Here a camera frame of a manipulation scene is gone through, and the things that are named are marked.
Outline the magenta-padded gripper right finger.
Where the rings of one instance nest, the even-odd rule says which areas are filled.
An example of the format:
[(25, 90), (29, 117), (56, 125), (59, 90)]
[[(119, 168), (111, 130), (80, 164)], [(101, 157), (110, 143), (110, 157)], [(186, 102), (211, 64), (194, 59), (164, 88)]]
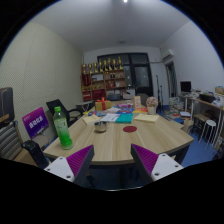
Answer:
[(136, 144), (131, 145), (131, 155), (145, 184), (182, 169), (182, 166), (166, 153), (156, 154)]

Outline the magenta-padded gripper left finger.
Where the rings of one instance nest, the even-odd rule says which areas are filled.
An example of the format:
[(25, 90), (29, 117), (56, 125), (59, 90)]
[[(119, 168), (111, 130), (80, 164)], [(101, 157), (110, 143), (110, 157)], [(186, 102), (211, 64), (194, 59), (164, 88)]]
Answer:
[(45, 171), (82, 186), (93, 156), (94, 146), (89, 145), (67, 158), (58, 157), (45, 168)]

